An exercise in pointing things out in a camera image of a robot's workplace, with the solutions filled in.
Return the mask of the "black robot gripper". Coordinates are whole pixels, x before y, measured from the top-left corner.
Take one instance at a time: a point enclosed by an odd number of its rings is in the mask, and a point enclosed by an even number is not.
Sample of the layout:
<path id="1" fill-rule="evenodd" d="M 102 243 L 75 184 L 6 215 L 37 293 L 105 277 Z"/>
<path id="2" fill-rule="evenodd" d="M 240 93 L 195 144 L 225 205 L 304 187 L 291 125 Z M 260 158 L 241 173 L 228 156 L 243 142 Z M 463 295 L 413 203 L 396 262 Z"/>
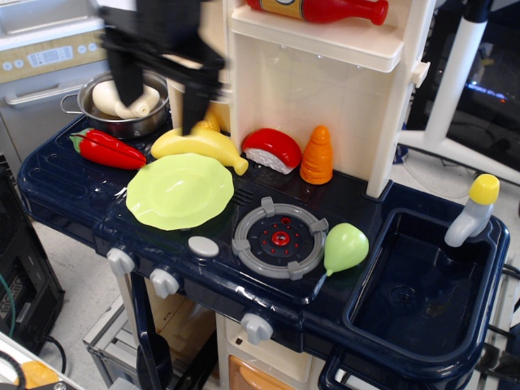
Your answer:
<path id="1" fill-rule="evenodd" d="M 119 100 L 131 106 L 144 92 L 142 69 L 154 69 L 164 59 L 167 78 L 184 87 L 181 128 L 188 136 L 223 86 L 219 73 L 225 60 L 199 36 L 202 3 L 136 1 L 133 11 L 101 6 L 98 14 Z"/>

